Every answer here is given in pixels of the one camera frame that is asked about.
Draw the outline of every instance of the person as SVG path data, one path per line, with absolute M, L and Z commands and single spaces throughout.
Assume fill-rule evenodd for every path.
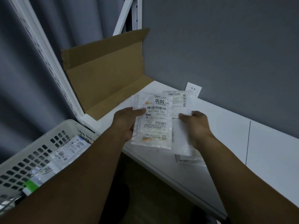
M 145 109 L 125 108 L 72 164 L 24 199 L 1 223 L 98 223 L 124 143 Z M 211 132 L 207 116 L 180 114 L 232 223 L 299 223 L 299 209 L 248 169 Z

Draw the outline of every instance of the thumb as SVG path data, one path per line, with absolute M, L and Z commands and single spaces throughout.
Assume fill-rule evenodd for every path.
M 134 117 L 142 116 L 145 112 L 146 112 L 146 109 L 145 109 L 145 108 L 142 108 L 142 109 L 136 109 L 136 110 L 133 110 L 133 111 L 132 111 L 132 115 L 133 115 Z
M 178 114 L 178 117 L 180 118 L 180 120 L 182 120 L 184 123 L 186 123 L 190 118 L 191 116 L 187 116 L 187 115 L 184 115 L 182 113 L 179 113 Z

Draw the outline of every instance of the beige plastic basket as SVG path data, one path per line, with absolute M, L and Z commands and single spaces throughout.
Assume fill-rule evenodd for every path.
M 98 135 L 76 121 L 65 120 L 2 163 L 0 165 L 0 204 L 2 201 L 15 198 L 24 188 L 24 183 L 31 177 L 31 170 L 36 166 L 45 166 L 49 162 L 47 160 L 49 154 L 76 134 L 91 144 L 98 138 Z

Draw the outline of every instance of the person's right hand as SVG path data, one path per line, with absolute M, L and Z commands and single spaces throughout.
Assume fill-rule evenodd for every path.
M 192 111 L 192 116 L 182 113 L 178 116 L 186 124 L 188 135 L 194 148 L 200 149 L 207 138 L 214 137 L 210 130 L 207 116 L 204 113 Z

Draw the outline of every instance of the brown cardboard box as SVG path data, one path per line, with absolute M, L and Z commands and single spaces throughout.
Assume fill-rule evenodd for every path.
M 153 81 L 144 75 L 141 48 L 148 32 L 134 30 L 61 51 L 73 90 L 95 120 Z

